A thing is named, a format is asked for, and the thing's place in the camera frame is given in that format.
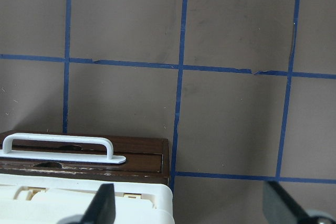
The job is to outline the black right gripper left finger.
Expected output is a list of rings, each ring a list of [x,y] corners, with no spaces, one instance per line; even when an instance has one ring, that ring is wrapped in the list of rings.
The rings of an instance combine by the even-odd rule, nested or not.
[[[115,218],[114,184],[102,184],[83,215],[66,217],[59,223],[114,223]]]

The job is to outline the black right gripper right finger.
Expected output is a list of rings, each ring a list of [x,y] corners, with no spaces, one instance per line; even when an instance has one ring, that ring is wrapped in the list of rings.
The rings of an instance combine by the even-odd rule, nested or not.
[[[276,181],[264,182],[262,203],[268,223],[335,223],[335,218],[326,212],[304,210]]]

